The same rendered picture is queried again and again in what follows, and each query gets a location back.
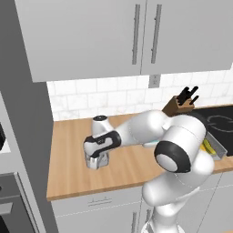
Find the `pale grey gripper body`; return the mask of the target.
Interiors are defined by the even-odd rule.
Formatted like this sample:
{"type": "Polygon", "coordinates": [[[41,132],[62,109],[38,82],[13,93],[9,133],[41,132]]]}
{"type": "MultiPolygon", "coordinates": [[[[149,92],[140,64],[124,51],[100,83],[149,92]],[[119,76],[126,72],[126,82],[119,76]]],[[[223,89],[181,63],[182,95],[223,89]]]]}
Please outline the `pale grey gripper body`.
{"type": "Polygon", "coordinates": [[[91,169],[99,169],[109,164],[109,155],[107,152],[102,152],[99,157],[92,158],[86,156],[86,166],[91,169]]]}

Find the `yellow corn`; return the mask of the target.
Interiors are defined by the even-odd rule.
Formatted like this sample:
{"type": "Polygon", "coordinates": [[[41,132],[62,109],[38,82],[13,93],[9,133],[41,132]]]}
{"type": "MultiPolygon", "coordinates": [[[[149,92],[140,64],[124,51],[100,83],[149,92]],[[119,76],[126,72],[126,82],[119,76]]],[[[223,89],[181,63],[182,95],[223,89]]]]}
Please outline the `yellow corn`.
{"type": "Polygon", "coordinates": [[[203,144],[200,145],[200,149],[212,155],[212,153],[209,150],[207,150],[203,144]]]}

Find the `grey vegetable container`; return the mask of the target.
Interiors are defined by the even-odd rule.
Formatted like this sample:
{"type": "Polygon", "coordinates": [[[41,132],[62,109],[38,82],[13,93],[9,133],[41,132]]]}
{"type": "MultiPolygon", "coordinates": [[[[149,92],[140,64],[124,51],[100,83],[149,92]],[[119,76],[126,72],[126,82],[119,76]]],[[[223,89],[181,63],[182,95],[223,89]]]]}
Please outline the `grey vegetable container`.
{"type": "Polygon", "coordinates": [[[210,133],[207,133],[205,138],[210,142],[211,146],[217,152],[216,155],[211,155],[213,159],[221,160],[227,154],[228,151],[210,133]]]}

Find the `grey drawer front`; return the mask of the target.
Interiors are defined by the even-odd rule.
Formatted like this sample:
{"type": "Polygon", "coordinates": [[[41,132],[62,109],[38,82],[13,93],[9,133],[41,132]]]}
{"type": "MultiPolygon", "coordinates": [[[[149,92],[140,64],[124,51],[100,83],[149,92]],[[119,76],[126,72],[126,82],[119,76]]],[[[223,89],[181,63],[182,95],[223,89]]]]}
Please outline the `grey drawer front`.
{"type": "Polygon", "coordinates": [[[138,202],[141,199],[141,189],[142,187],[125,188],[82,197],[55,200],[51,204],[54,214],[58,218],[93,209],[110,208],[121,204],[138,202]]]}

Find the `grey base cupboard door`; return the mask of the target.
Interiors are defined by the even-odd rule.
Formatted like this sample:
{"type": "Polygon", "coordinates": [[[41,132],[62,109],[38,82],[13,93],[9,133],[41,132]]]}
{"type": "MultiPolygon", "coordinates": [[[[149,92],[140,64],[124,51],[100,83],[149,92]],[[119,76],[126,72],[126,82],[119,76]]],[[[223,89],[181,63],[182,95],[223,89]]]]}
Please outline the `grey base cupboard door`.
{"type": "Polygon", "coordinates": [[[151,219],[152,214],[153,214],[153,207],[149,206],[145,201],[142,201],[140,220],[138,224],[138,233],[141,233],[142,228],[151,219]]]}
{"type": "Polygon", "coordinates": [[[138,217],[139,210],[138,201],[58,217],[58,233],[131,233],[133,212],[136,212],[138,217]]]}

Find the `grey tall cabinet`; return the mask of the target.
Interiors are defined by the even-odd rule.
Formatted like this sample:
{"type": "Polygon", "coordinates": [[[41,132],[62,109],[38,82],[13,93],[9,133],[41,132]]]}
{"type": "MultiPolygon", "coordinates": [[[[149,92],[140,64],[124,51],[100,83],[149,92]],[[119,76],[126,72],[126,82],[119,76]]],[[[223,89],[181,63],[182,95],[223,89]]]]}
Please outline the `grey tall cabinet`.
{"type": "Polygon", "coordinates": [[[39,233],[58,233],[46,200],[53,118],[45,83],[32,81],[15,0],[0,0],[0,93],[25,165],[25,192],[39,233]]]}

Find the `dark grey oven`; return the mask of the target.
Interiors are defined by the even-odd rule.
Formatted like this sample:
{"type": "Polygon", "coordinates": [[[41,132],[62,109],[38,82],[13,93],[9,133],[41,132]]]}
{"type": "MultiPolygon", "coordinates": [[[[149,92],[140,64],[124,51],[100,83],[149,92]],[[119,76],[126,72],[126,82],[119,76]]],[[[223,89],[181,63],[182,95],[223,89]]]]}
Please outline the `dark grey oven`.
{"type": "Polygon", "coordinates": [[[0,233],[35,233],[13,173],[0,175],[0,233]]]}

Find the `wooden knife block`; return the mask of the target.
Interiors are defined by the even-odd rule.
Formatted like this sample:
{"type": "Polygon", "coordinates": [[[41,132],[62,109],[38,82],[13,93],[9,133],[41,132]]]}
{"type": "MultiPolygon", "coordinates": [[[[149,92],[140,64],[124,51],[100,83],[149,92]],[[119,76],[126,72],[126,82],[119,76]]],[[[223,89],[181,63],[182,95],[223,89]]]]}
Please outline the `wooden knife block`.
{"type": "Polygon", "coordinates": [[[191,97],[197,90],[197,86],[194,86],[192,89],[186,86],[178,96],[173,96],[169,100],[162,111],[169,117],[191,112],[195,108],[194,103],[198,99],[198,96],[191,97]]]}

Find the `grey base cupboard run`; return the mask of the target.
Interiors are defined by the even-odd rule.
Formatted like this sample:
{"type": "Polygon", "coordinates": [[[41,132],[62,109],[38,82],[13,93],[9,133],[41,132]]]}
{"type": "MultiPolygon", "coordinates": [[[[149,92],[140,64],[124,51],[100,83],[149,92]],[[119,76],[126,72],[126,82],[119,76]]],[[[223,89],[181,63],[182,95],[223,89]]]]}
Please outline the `grey base cupboard run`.
{"type": "Polygon", "coordinates": [[[178,215],[185,233],[233,231],[233,171],[212,175],[178,215]]]}

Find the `black hob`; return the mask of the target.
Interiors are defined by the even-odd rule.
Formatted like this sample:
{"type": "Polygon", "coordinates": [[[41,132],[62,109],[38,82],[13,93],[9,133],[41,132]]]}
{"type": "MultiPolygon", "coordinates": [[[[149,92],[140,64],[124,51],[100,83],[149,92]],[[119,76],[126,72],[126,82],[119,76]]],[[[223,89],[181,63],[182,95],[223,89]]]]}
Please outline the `black hob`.
{"type": "Polygon", "coordinates": [[[233,156],[233,106],[195,108],[208,122],[209,133],[233,156]]]}

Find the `grey wall socket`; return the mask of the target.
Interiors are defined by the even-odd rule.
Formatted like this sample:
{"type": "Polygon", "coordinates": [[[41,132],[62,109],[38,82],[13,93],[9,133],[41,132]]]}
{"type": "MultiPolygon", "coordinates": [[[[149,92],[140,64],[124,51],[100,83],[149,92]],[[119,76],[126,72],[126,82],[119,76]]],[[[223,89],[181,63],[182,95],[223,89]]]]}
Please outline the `grey wall socket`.
{"type": "Polygon", "coordinates": [[[159,88],[161,75],[152,75],[149,77],[149,88],[159,88]]]}

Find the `grey wall cupboard door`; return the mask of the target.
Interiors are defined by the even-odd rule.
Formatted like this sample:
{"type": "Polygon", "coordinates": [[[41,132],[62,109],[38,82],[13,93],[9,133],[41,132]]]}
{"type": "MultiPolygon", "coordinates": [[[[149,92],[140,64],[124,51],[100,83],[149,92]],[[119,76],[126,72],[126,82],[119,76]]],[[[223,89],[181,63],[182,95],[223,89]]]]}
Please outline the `grey wall cupboard door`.
{"type": "Polygon", "coordinates": [[[35,82],[136,76],[146,0],[15,0],[35,82]],[[137,64],[132,65],[135,6],[137,64]]]}
{"type": "Polygon", "coordinates": [[[228,70],[233,64],[233,0],[147,0],[142,73],[228,70]],[[151,48],[162,5],[156,63],[151,48]]]}

